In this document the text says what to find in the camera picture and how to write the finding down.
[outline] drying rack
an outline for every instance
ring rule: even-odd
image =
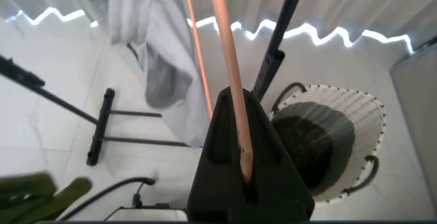
[[[299,0],[284,0],[284,3],[279,13],[276,27],[274,28],[270,43],[268,45],[261,68],[253,86],[252,92],[255,97],[261,101],[270,86],[275,74],[277,73],[282,61],[285,58],[285,53],[279,50],[279,45],[283,39],[284,33],[287,30],[288,24],[292,18],[294,10]],[[160,118],[159,113],[136,112],[136,111],[118,111],[112,110],[112,103],[115,97],[115,91],[108,88],[103,96],[103,103],[100,108],[98,119],[90,114],[76,108],[70,103],[62,100],[56,95],[44,89],[45,82],[35,74],[17,66],[12,59],[5,59],[0,55],[0,74],[7,77],[11,81],[26,87],[36,94],[58,104],[62,108],[82,117],[83,119],[96,125],[94,135],[92,137],[91,146],[87,154],[87,165],[94,166],[98,162],[98,157],[104,141],[124,142],[124,143],[144,143],[149,145],[169,145],[188,147],[186,144],[178,141],[161,141],[151,139],[137,139],[128,137],[109,137],[105,136],[107,124],[110,115],[133,115],[141,117]]]

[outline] white floor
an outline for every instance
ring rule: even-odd
[[[21,20],[2,21],[0,32],[0,54],[13,57],[42,77],[47,90],[93,116],[98,116],[108,87],[116,91],[114,109],[152,111],[144,103],[137,78],[86,18],[61,23],[49,16],[35,27]],[[254,41],[247,40],[243,31],[234,36],[243,85],[251,89],[271,32],[262,31]],[[201,43],[215,100],[228,83],[219,36],[212,27],[201,29]],[[266,111],[287,84],[300,81],[368,91],[386,105],[388,116],[376,179],[339,203],[318,206],[312,219],[433,219],[434,209],[388,73],[405,54],[404,45],[361,38],[346,48],[334,38],[314,46],[308,35],[299,35],[284,40],[281,48],[287,57],[262,101]],[[0,175],[48,170],[60,188],[86,176],[94,186],[80,201],[124,178],[158,177],[155,186],[142,188],[143,203],[185,206],[200,150],[108,142],[99,163],[89,167],[85,161],[94,125],[5,78],[0,78],[0,92]],[[115,116],[107,134],[175,139],[158,118]],[[132,184],[111,193],[75,219],[103,219],[117,207],[129,205],[137,187]]]

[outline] orange stick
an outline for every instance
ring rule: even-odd
[[[206,95],[206,104],[208,106],[208,111],[210,113],[210,119],[211,119],[212,113],[214,111],[212,108],[210,88],[208,86],[208,78],[206,77],[205,63],[203,62],[202,49],[200,47],[199,33],[197,31],[197,26],[196,26],[196,16],[194,14],[193,4],[192,4],[191,0],[187,0],[187,1],[188,1],[188,8],[190,10],[191,21],[193,22],[194,41],[196,43],[197,55],[199,56],[199,63],[200,63],[200,70],[202,73],[203,88],[205,89],[205,95]]]
[[[248,184],[252,179],[253,152],[234,37],[232,36],[226,0],[212,0],[212,4],[214,5],[221,45],[225,56],[227,78],[231,86],[232,102],[237,124],[237,136],[238,142],[240,143],[241,172],[244,183]]]

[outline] brown basket handle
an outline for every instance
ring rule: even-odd
[[[358,186],[344,189],[343,193],[347,193],[349,195],[349,194],[354,193],[358,190],[361,190],[365,186],[368,186],[370,184],[370,182],[375,178],[376,173],[378,172],[378,168],[380,167],[380,160],[376,156],[373,156],[373,155],[366,156],[366,157],[364,157],[364,159],[366,161],[373,162],[373,168],[371,169],[369,176],[367,176],[367,178],[363,182],[361,182],[361,184],[359,184]]]
[[[289,90],[291,90],[293,87],[300,87],[300,89],[302,90],[302,92],[306,92],[307,89],[305,88],[305,86],[302,83],[292,83],[290,85],[288,85],[282,92],[281,94],[279,94],[279,97],[276,99],[276,101],[273,104],[272,107],[272,112],[276,115],[279,110],[278,110],[278,106],[279,103],[282,101],[283,97],[288,93]]]

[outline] hanging garment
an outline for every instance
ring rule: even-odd
[[[210,120],[182,1],[109,0],[109,31],[134,51],[146,102],[182,142],[202,146]]]

